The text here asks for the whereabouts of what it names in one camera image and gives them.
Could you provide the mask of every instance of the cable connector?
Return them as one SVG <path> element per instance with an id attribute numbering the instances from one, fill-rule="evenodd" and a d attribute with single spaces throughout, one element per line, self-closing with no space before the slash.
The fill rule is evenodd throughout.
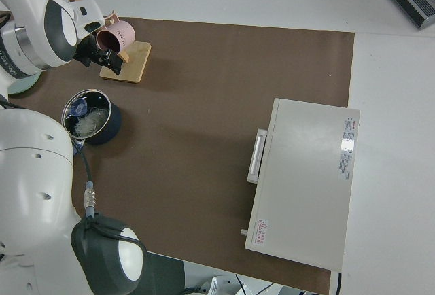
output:
<path id="1" fill-rule="evenodd" d="M 86 189 L 84 191 L 84 209 L 86 210 L 86 217 L 94 217 L 95 205 L 97 198 L 95 196 L 94 184 L 91 181 L 86 182 Z"/>

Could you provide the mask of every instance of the black cable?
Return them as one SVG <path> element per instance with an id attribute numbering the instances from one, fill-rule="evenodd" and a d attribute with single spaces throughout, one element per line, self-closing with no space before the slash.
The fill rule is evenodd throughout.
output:
<path id="1" fill-rule="evenodd" d="M 188 287 L 188 288 L 182 290 L 178 295 L 188 295 L 188 294 L 191 294 L 191 293 L 197 293 L 200 290 L 201 289 L 197 288 L 197 287 Z"/>
<path id="2" fill-rule="evenodd" d="M 92 174 L 90 172 L 90 167 L 89 167 L 88 160 L 86 159 L 86 156 L 84 155 L 82 149 L 80 149 L 80 146 L 74 140 L 71 140 L 71 142 L 73 143 L 73 147 L 80 154 L 80 157 L 82 157 L 82 160 L 83 160 L 83 163 L 84 163 L 84 168 L 86 169 L 86 175 L 88 176 L 88 181 L 92 181 L 93 182 L 93 180 L 92 180 Z"/>
<path id="3" fill-rule="evenodd" d="M 246 295 L 245 288 L 243 287 L 243 284 L 242 284 L 242 282 L 240 281 L 239 276 L 238 276 L 237 274 L 236 274 L 236 278 L 237 278 L 237 281 L 240 283 L 240 287 L 242 287 L 242 290 L 243 290 L 244 295 Z"/>
<path id="4" fill-rule="evenodd" d="M 338 273 L 338 285 L 337 285 L 337 291 L 335 295 L 340 295 L 340 289 L 341 289 L 341 273 Z"/>
<path id="5" fill-rule="evenodd" d="M 0 23 L 0 29 L 3 28 L 6 25 L 6 23 L 9 22 L 9 20 L 11 18 L 11 14 L 10 13 L 0 14 L 0 18 L 4 18 L 4 17 L 6 17 L 6 18 Z"/>
<path id="6" fill-rule="evenodd" d="M 0 99 L 0 105 L 2 105 L 3 108 L 5 108 L 5 106 L 7 106 L 7 107 L 15 108 L 15 109 L 25 109 L 21 106 L 15 105 L 14 103 L 10 103 L 9 101 L 1 100 L 1 99 Z"/>
<path id="7" fill-rule="evenodd" d="M 256 295 L 263 293 L 265 290 L 267 290 L 269 287 L 272 287 L 273 283 L 271 283 L 269 286 L 263 288 L 262 290 L 260 290 Z"/>
<path id="8" fill-rule="evenodd" d="M 133 243 L 133 244 L 139 246 L 144 254 L 148 254 L 147 248 L 145 247 L 145 245 L 142 242 L 140 242 L 139 239 L 133 239 L 131 237 L 127 237 L 127 236 L 123 236 L 123 235 L 112 234 L 111 232 L 107 232 L 106 230 L 99 228 L 97 226 L 97 224 L 95 224 L 95 223 L 94 224 L 91 223 L 91 228 L 95 229 L 100 235 L 102 235 L 104 237 L 108 237 L 110 239 L 116 239 L 118 241 L 126 241 L 129 243 Z"/>

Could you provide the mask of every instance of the wooden board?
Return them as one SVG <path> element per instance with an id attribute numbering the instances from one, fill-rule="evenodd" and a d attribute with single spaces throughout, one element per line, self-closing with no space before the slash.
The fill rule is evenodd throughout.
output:
<path id="1" fill-rule="evenodd" d="M 100 76 L 107 80 L 139 83 L 142 79 L 143 70 L 151 52 L 151 44 L 148 42 L 135 41 L 127 47 L 127 54 L 130 56 L 128 63 L 122 63 L 121 73 L 116 75 L 111 69 L 101 67 Z"/>
<path id="2" fill-rule="evenodd" d="M 152 44 L 141 83 L 101 79 L 99 66 L 72 62 L 11 100 L 59 120 L 75 93 L 96 88 L 120 108 L 120 132 L 84 151 L 97 210 L 126 222 L 150 251 L 327 294 L 329 271 L 249 251 L 240 229 L 256 191 L 246 182 L 254 140 L 273 99 L 346 107 L 353 33 L 123 20 Z M 85 183 L 77 157 L 80 213 Z"/>

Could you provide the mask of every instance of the mug handle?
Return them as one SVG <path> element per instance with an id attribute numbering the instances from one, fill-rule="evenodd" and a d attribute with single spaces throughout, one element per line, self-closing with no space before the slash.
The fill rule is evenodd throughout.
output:
<path id="1" fill-rule="evenodd" d="M 100 28 L 100 30 L 106 30 L 108 26 L 118 23 L 120 21 L 120 18 L 118 15 L 116 15 L 115 11 L 113 11 L 108 16 L 104 17 L 105 24 Z"/>

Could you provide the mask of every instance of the black pot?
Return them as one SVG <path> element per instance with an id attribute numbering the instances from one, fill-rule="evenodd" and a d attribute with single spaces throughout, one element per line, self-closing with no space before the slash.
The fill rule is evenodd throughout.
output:
<path id="1" fill-rule="evenodd" d="M 83 122 L 86 116 L 93 111 L 103 113 L 104 119 L 101 124 L 96 125 L 89 133 L 79 134 L 78 124 Z M 121 127 L 121 113 L 119 108 L 101 91 L 95 89 L 84 90 L 72 97 L 62 112 L 62 125 L 65 127 L 71 138 L 86 140 L 90 144 L 103 144 L 111 140 Z"/>

